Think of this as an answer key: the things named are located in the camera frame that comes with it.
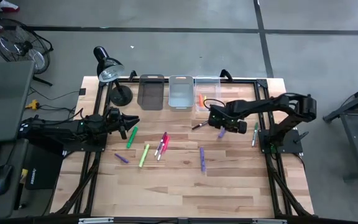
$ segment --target desk lamp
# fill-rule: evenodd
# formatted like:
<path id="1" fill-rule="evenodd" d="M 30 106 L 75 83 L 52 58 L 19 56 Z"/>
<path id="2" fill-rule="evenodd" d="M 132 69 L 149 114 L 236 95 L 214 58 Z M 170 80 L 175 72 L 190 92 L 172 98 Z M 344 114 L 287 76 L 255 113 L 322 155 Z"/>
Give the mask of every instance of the desk lamp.
<path id="1" fill-rule="evenodd" d="M 133 94 L 128 86 L 118 83 L 118 78 L 124 73 L 124 66 L 118 60 L 109 57 L 103 47 L 95 47 L 93 54 L 98 60 L 99 81 L 107 83 L 114 82 L 116 87 L 111 90 L 110 100 L 116 106 L 125 106 L 132 101 Z"/>

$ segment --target computer mouse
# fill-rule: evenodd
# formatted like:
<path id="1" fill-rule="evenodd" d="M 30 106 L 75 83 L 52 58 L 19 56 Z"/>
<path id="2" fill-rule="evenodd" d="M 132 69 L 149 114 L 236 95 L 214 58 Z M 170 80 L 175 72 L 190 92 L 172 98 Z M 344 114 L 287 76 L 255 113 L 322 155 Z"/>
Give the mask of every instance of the computer mouse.
<path id="1" fill-rule="evenodd" d="M 11 175 L 13 171 L 13 166 L 5 164 L 0 166 L 0 195 L 3 195 L 9 189 L 11 184 Z"/>

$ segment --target green marker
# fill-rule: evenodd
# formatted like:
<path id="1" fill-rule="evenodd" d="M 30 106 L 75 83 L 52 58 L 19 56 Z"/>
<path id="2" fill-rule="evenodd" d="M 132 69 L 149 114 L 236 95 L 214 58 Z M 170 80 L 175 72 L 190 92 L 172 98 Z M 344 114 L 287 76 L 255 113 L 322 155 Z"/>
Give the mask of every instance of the green marker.
<path id="1" fill-rule="evenodd" d="M 258 122 L 255 123 L 254 137 L 252 138 L 252 147 L 255 146 L 257 132 L 258 132 Z"/>
<path id="2" fill-rule="evenodd" d="M 131 147 L 132 141 L 134 141 L 135 135 L 137 132 L 137 126 L 134 127 L 134 130 L 132 131 L 131 137 L 129 138 L 129 141 L 127 143 L 127 149 Z"/>
<path id="3" fill-rule="evenodd" d="M 147 152 L 149 151 L 149 147 L 150 147 L 150 145 L 147 144 L 147 145 L 146 145 L 146 148 L 144 149 L 143 156 L 142 156 L 142 158 L 140 159 L 139 167 L 142 167 L 142 166 L 143 166 L 144 159 L 146 159 Z"/>

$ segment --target wooden table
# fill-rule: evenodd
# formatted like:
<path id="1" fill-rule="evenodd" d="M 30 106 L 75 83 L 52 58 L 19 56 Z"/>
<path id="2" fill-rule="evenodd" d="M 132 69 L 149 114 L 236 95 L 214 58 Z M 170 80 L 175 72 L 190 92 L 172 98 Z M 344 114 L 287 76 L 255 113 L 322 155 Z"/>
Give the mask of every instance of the wooden table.
<path id="1" fill-rule="evenodd" d="M 267 80 L 270 96 L 286 92 L 283 79 Z M 99 167 L 92 216 L 273 217 L 265 158 L 258 145 L 251 147 L 253 128 L 258 120 L 256 114 L 246 118 L 246 134 L 226 133 L 218 139 L 219 130 L 211 126 L 191 130 L 208 118 L 208 112 L 196 112 L 195 108 L 193 112 L 170 111 L 167 84 L 161 111 L 142 110 L 137 104 L 138 84 L 125 85 L 133 91 L 134 99 L 119 109 L 122 113 L 140 116 L 139 130 L 130 149 L 126 149 L 127 140 L 122 140 L 118 132 L 108 137 Z M 84 77 L 82 88 L 86 88 L 86 95 L 79 97 L 76 110 L 84 108 L 84 115 L 92 114 L 98 89 L 97 77 Z M 252 85 L 222 84 L 221 91 L 225 102 L 255 100 Z M 273 114 L 276 123 L 286 117 L 282 112 Z M 168 132 L 171 140 L 167 153 L 157 162 L 154 152 L 164 131 Z M 146 144 L 150 144 L 150 150 L 144 167 L 140 169 L 138 165 Z M 200 170 L 200 146 L 205 149 L 206 174 Z M 122 163 L 114 156 L 116 152 L 130 163 Z M 76 152 L 63 161 L 51 212 L 58 210 L 77 187 L 83 157 L 83 152 Z M 299 158 L 291 154 L 282 157 L 288 187 L 302 206 L 313 213 Z M 280 208 L 284 211 L 281 190 L 277 193 Z"/>

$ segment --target gray floor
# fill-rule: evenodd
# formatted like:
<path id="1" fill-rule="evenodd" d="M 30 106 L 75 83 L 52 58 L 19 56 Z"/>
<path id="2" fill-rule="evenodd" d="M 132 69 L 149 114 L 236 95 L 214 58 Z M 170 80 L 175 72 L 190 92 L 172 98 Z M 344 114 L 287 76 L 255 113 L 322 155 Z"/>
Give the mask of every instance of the gray floor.
<path id="1" fill-rule="evenodd" d="M 12 2 L 22 10 L 7 17 L 32 25 L 257 28 L 251 0 Z M 266 29 L 358 30 L 358 1 L 260 0 L 260 6 Z M 226 68 L 235 77 L 266 77 L 257 34 L 38 33 L 55 47 L 51 66 L 42 75 L 55 85 L 33 84 L 49 97 L 77 90 L 84 75 L 94 75 L 92 49 L 97 45 L 120 60 L 127 73 L 217 75 Z M 321 119 L 358 90 L 358 36 L 268 35 L 267 43 L 274 76 L 285 79 L 287 91 L 310 93 L 318 101 L 318 119 L 299 127 L 310 132 L 303 146 L 315 213 L 358 221 L 358 182 L 342 181 L 343 175 L 358 170 L 356 160 L 342 124 Z M 33 94 L 29 101 L 34 98 L 41 104 L 73 107 L 77 96 L 48 101 Z M 37 113 L 45 119 L 67 116 Z"/>

